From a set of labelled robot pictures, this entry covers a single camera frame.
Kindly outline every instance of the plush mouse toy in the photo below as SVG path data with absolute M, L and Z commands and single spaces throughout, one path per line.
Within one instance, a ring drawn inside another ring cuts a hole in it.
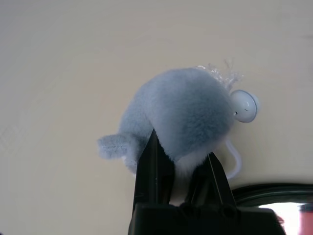
M 100 156 L 123 158 L 136 173 L 137 162 L 155 129 L 178 177 L 188 177 L 221 143 L 234 122 L 229 90 L 201 68 L 157 75 L 135 94 L 118 133 L 98 140 Z

